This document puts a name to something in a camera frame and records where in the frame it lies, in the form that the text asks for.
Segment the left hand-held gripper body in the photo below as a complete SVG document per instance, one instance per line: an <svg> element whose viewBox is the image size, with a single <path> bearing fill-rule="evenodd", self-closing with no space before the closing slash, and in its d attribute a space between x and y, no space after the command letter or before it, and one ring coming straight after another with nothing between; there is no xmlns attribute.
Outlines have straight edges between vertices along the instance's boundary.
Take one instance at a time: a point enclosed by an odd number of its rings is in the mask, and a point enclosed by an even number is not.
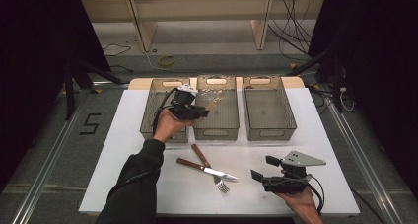
<svg viewBox="0 0 418 224"><path fill-rule="evenodd" d="M198 113L192 104L197 90L193 89L189 84L183 84L174 90L175 93L171 100L169 111L181 120L197 119Z"/></svg>

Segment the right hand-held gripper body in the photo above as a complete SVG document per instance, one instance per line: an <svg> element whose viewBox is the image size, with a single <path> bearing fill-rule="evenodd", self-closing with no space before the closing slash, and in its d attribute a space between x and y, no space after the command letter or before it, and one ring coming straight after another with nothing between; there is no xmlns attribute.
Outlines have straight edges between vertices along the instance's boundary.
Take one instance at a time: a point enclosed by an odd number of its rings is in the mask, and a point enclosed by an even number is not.
<svg viewBox="0 0 418 224"><path fill-rule="evenodd" d="M309 184L309 175L306 167L324 166L324 160L304 154L298 151L291 151L287 156L280 159L279 167L282 168L282 177L263 177L262 185L266 191L274 193L295 194L302 192Z"/></svg>

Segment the light wooden spoon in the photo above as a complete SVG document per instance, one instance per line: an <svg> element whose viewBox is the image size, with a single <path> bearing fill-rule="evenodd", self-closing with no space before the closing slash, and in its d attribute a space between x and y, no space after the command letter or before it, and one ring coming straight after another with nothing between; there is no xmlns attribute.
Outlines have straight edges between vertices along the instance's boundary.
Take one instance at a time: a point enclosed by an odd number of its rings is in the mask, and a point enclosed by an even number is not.
<svg viewBox="0 0 418 224"><path fill-rule="evenodd" d="M218 91L217 96L212 101L210 101L206 107L206 110L211 111L214 107L216 107L217 103L225 97L225 94L226 92L224 90Z"/></svg>

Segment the transparent grey plastic bin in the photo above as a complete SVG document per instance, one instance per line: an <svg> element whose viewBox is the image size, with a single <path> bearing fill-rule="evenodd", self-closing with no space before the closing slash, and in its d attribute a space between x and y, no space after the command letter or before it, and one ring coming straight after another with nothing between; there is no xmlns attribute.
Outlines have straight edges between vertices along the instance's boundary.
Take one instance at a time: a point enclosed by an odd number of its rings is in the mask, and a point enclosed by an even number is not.
<svg viewBox="0 0 418 224"><path fill-rule="evenodd" d="M160 105L168 106L174 97L173 88L189 84L187 78L153 79L149 89L148 99L143 112L140 132L145 139L153 137L153 122Z"/></svg>
<svg viewBox="0 0 418 224"><path fill-rule="evenodd" d="M291 139L297 123L281 76L245 76L242 94L249 141Z"/></svg>
<svg viewBox="0 0 418 224"><path fill-rule="evenodd" d="M217 103L207 117L194 122L196 140L236 140L240 128L237 82L235 76L200 75L197 77L198 94L195 104L206 108L218 91L225 97Z"/></svg>

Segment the wooden handled fork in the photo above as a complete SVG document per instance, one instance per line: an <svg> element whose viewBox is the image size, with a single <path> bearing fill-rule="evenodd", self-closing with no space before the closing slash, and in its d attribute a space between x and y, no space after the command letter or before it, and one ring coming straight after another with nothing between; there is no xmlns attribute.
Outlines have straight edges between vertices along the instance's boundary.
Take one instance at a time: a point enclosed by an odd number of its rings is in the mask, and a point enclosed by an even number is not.
<svg viewBox="0 0 418 224"><path fill-rule="evenodd" d="M191 148L196 153L196 155L199 157L201 162L204 164L206 168L210 168L210 164L207 161L207 159L204 157L203 153L200 151L198 146L196 144L192 144ZM214 184L217 187L219 191L222 193L227 193L230 189L227 187L227 185L217 176L213 176Z"/></svg>

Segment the wooden handled table knife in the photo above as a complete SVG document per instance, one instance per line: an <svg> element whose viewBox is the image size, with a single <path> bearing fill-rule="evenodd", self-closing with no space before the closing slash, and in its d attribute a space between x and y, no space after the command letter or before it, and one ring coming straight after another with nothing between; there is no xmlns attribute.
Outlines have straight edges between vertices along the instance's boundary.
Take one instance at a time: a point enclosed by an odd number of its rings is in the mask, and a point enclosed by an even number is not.
<svg viewBox="0 0 418 224"><path fill-rule="evenodd" d="M214 169L211 169L211 168L208 168L208 167L204 167L202 165L190 162L190 161L182 159L182 158L177 158L176 162L179 163L179 164L182 164L184 166L187 166L187 167L190 167L190 168L193 168L193 169L196 169L196 170L200 170L204 173L214 175L214 176L220 178L221 180L235 182L239 179L239 178L237 178L233 175L227 174L225 172L221 172L221 171L217 171L217 170L214 170Z"/></svg>

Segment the person's right hand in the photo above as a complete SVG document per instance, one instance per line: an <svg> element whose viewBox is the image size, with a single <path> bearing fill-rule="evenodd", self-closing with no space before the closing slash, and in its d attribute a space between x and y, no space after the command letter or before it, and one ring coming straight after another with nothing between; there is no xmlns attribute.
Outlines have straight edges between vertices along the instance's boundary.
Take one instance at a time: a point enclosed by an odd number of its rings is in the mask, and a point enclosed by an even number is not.
<svg viewBox="0 0 418 224"><path fill-rule="evenodd" d="M309 222L318 217L314 197L309 187L297 194L277 193L277 196L281 197L302 220Z"/></svg>

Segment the person's left hand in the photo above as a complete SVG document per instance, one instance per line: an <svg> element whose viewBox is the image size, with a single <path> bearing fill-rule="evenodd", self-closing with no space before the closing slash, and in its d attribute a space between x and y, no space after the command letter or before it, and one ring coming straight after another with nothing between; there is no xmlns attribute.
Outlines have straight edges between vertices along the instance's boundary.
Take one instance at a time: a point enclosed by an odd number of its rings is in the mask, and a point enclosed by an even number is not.
<svg viewBox="0 0 418 224"><path fill-rule="evenodd" d="M192 125L192 120L178 119L168 109L163 109L157 120L157 128L153 138L163 143L167 143L182 129Z"/></svg>

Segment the beige wooden desk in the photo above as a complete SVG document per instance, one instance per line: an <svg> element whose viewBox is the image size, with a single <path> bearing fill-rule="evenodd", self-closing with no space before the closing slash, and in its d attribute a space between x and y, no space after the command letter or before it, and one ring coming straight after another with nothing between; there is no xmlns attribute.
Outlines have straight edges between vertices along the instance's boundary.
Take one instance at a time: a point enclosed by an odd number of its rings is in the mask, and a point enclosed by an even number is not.
<svg viewBox="0 0 418 224"><path fill-rule="evenodd" d="M315 20L324 0L82 0L93 23L131 23L142 50L151 48L159 22L248 20L255 47L264 48L267 22Z"/></svg>

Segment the black metal stand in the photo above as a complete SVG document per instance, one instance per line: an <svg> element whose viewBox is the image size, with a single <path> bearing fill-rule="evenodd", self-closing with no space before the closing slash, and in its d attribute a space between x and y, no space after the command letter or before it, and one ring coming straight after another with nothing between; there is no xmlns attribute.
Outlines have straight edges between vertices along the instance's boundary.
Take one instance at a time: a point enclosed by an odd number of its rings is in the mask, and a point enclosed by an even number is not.
<svg viewBox="0 0 418 224"><path fill-rule="evenodd" d="M115 77L85 60L74 59L69 61L64 67L64 85L67 102L66 119L72 116L76 108L73 82L76 82L82 90L91 90L93 87L93 81L88 75L89 72L96 73L116 85L128 84L128 81Z"/></svg>
<svg viewBox="0 0 418 224"><path fill-rule="evenodd" d="M308 69L318 65L319 68L315 73L315 79L318 83L332 84L332 102L339 112L343 112L343 103L340 99L340 89L343 87L342 83L342 66L339 63L337 53L332 49L327 49L318 54L302 66L297 66L288 76L297 76Z"/></svg>

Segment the white table mat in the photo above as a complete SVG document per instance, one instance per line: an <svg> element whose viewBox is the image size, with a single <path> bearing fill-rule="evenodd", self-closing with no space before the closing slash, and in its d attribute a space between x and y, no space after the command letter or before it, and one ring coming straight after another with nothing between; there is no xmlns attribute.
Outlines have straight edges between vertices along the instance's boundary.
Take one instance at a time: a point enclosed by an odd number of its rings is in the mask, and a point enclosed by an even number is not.
<svg viewBox="0 0 418 224"><path fill-rule="evenodd" d="M157 183L157 212L166 216L288 216L284 201L264 190L251 177L258 171L266 177L277 176L279 168L266 163L266 156L283 158L299 151L322 160L309 167L311 184L325 194L325 216L353 216L359 208L353 197L308 90L292 88L287 92L297 129L288 141L250 142L245 127L235 141L201 141L198 146L211 166L237 180L226 193L220 192L210 175L178 163L183 158L197 161L190 144L170 144ZM115 185L126 159L137 153L144 138L139 128L148 93L145 90L123 92L101 156L92 174L80 206L83 213L102 211L107 195Z"/></svg>

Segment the black curtain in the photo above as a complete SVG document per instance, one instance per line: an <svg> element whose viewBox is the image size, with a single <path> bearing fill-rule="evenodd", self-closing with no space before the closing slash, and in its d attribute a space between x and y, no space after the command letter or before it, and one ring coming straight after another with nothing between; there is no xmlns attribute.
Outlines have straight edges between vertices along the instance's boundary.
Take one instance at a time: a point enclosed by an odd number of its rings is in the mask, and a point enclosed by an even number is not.
<svg viewBox="0 0 418 224"><path fill-rule="evenodd" d="M110 70L81 0L0 0L0 192L40 131L72 59Z"/></svg>
<svg viewBox="0 0 418 224"><path fill-rule="evenodd" d="M324 0L309 49L329 46L354 0ZM363 0L338 58L381 145L418 194L418 0Z"/></svg>

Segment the aluminium floor rail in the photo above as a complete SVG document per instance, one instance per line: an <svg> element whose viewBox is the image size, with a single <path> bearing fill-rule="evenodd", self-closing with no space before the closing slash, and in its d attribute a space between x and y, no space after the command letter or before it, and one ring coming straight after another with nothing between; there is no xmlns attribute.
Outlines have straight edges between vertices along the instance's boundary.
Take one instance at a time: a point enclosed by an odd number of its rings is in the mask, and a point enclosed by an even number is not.
<svg viewBox="0 0 418 224"><path fill-rule="evenodd" d="M400 213L396 210L391 196L384 187L383 182L378 177L378 174L372 167L371 162L363 151L361 144L355 136L344 114L338 110L338 108L330 99L326 99L326 101L329 103L329 110L334 120L336 121L337 126L339 127L339 130L341 131L354 157L354 160L359 166L359 169L382 212L385 223L403 224L403 220L400 216Z"/></svg>
<svg viewBox="0 0 418 224"><path fill-rule="evenodd" d="M89 90L81 90L79 92L75 109L70 115L66 114L66 118L62 124L58 126L59 133L47 150L47 156L42 160L41 167L35 173L35 179L31 183L12 183L11 185L7 185L8 188L14 190L16 193L23 193L25 195L25 198L17 209L12 224L27 224L29 222L47 181L68 141L75 122L79 117L80 110L89 95Z"/></svg>

